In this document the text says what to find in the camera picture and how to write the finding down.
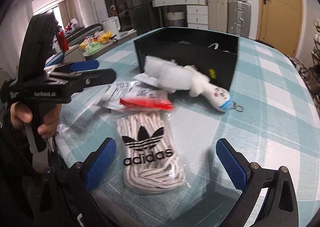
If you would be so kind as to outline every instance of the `yellow bag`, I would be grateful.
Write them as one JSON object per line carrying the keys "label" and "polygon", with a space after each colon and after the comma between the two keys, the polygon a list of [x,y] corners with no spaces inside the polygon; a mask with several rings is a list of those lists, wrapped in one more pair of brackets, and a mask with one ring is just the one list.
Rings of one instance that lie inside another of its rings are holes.
{"label": "yellow bag", "polygon": [[106,33],[100,36],[98,42],[103,43],[103,42],[109,41],[111,36],[112,36],[112,31],[107,31]]}

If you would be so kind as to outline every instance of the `adidas text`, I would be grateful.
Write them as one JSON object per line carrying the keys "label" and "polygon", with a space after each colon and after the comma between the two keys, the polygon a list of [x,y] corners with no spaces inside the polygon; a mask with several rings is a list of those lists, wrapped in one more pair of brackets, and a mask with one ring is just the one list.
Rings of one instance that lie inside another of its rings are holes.
{"label": "adidas text", "polygon": [[151,152],[151,154],[149,155],[144,155],[143,153],[140,153],[139,156],[135,156],[134,158],[132,157],[127,157],[123,163],[125,166],[129,166],[132,165],[132,163],[134,164],[145,164],[145,163],[151,163],[154,162],[156,159],[157,160],[161,160],[164,159],[166,157],[170,157],[173,155],[173,151],[171,149],[166,149],[165,151],[160,151],[157,153],[153,153],[153,151]]}

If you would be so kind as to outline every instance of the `white drawer cabinet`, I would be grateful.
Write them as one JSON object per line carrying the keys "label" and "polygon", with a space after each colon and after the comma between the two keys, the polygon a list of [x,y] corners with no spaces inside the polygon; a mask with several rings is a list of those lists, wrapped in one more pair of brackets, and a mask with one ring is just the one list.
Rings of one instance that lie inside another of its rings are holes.
{"label": "white drawer cabinet", "polygon": [[208,24],[208,16],[201,14],[187,14],[187,22],[193,24]]}
{"label": "white drawer cabinet", "polygon": [[208,7],[205,5],[187,5],[187,13],[208,15]]}
{"label": "white drawer cabinet", "polygon": [[190,24],[188,24],[188,27],[208,30],[208,25],[207,24],[191,24],[190,23]]}

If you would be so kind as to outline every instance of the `shoe rack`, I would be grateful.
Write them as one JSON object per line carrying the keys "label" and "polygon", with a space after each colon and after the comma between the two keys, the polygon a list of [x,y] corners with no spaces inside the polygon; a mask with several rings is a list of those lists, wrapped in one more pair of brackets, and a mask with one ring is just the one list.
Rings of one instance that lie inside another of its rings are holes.
{"label": "shoe rack", "polygon": [[320,64],[320,20],[315,19],[314,25],[316,27],[316,32],[313,37],[313,40],[315,42],[315,48],[313,48],[311,52],[313,64],[316,66]]}

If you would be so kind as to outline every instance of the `adidas logo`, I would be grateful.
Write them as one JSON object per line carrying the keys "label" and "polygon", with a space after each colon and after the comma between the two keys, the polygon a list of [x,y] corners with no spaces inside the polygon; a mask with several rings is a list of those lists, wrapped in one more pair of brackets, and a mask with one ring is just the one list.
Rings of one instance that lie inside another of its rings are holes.
{"label": "adidas logo", "polygon": [[[158,128],[150,137],[147,130],[145,129],[144,126],[141,126],[139,128],[138,132],[138,139],[134,140],[128,136],[122,136],[122,140],[125,143],[125,145],[128,148],[132,148],[136,151],[143,152],[143,150],[151,150],[153,149],[158,142],[161,141],[162,137],[164,135],[164,128]],[[166,149],[164,151],[160,151],[157,153],[153,153],[151,151],[151,154],[149,155],[144,155],[144,153],[140,153],[139,156],[135,156],[134,158],[127,157],[124,160],[124,165],[129,166],[134,164],[145,164],[147,162],[154,162],[156,159],[161,160],[164,159],[165,157],[170,157],[173,155],[173,151],[171,149]]]}

